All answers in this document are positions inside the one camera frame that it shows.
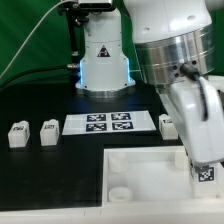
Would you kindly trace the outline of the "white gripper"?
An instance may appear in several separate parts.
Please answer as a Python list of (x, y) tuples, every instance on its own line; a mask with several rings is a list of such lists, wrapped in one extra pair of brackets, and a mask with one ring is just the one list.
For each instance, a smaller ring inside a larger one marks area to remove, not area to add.
[(185, 78), (170, 85), (160, 99), (194, 165), (224, 161), (224, 111), (217, 90), (203, 77), (208, 118), (203, 120), (199, 86)]

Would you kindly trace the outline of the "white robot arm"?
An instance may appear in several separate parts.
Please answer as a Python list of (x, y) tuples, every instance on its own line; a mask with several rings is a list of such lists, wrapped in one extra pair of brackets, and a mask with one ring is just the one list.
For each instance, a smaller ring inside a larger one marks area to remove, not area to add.
[[(134, 82), (121, 47), (121, 14), (113, 0), (78, 0), (89, 13), (78, 87), (121, 91)], [(188, 156), (197, 166), (224, 160), (224, 114), (207, 80), (214, 43), (209, 11), (223, 0), (123, 0), (132, 22), (142, 79), (156, 87)]]

